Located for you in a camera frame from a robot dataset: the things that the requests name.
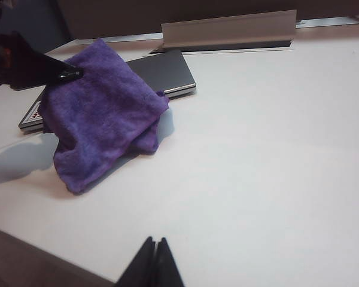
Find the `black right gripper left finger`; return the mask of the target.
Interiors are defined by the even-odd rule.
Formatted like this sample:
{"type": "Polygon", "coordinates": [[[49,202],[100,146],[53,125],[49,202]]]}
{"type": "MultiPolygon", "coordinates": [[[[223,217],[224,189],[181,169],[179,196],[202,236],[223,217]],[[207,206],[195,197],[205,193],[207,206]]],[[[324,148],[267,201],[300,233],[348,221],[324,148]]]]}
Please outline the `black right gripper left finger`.
{"type": "Polygon", "coordinates": [[[155,248],[155,241],[151,236],[148,237],[115,285],[119,287],[148,286],[155,248]]]}

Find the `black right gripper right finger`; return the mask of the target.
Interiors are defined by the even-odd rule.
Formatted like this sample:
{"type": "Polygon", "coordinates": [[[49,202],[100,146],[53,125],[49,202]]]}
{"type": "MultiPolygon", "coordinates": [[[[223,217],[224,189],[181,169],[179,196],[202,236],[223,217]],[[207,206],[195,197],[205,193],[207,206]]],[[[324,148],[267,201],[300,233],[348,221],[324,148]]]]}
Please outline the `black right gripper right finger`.
{"type": "Polygon", "coordinates": [[[165,237],[157,245],[156,286],[185,287],[165,237]]]}

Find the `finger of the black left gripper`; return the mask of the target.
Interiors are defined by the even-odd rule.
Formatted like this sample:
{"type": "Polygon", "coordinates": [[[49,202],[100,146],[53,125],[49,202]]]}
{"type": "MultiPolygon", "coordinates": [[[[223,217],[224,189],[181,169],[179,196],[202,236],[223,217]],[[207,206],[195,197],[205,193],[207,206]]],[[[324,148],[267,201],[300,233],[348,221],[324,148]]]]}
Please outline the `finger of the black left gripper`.
{"type": "Polygon", "coordinates": [[[68,83],[82,77],[82,68],[35,51],[16,34],[16,88],[68,83]]]}

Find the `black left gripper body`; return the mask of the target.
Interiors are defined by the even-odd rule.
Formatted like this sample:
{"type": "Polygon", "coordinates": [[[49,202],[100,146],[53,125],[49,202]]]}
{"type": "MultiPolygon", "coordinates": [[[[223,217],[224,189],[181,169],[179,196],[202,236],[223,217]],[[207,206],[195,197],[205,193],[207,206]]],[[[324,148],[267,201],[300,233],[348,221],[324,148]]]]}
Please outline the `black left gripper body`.
{"type": "Polygon", "coordinates": [[[16,75],[16,56],[21,38],[18,32],[0,34],[0,86],[9,85],[13,90],[22,89],[16,75]]]}

